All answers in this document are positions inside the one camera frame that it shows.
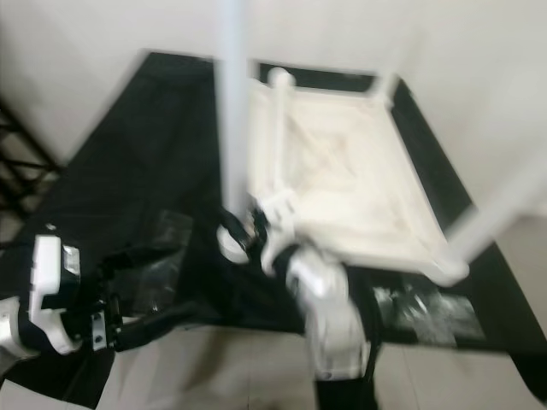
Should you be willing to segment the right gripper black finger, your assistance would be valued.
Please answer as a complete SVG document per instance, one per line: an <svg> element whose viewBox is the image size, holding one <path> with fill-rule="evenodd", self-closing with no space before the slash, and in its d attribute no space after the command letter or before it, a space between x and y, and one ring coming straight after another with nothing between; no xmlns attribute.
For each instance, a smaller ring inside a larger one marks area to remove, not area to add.
<svg viewBox="0 0 547 410"><path fill-rule="evenodd" d="M244 223L227 208L221 210L221 227L235 243L249 243L249 231Z"/></svg>

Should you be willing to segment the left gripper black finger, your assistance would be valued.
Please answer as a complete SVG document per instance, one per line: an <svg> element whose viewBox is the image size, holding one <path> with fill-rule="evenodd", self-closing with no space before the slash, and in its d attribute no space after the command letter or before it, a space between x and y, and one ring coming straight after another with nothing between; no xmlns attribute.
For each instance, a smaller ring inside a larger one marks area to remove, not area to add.
<svg viewBox="0 0 547 410"><path fill-rule="evenodd" d="M129 247L129 249L121 249L102 258L98 262L98 269L107 274L114 271L140 268L175 256L179 251L179 247L173 246Z"/></svg>
<svg viewBox="0 0 547 410"><path fill-rule="evenodd" d="M124 318L124 349L134 350L167 335L180 325L198 323L206 316L203 306L172 306L164 311Z"/></svg>

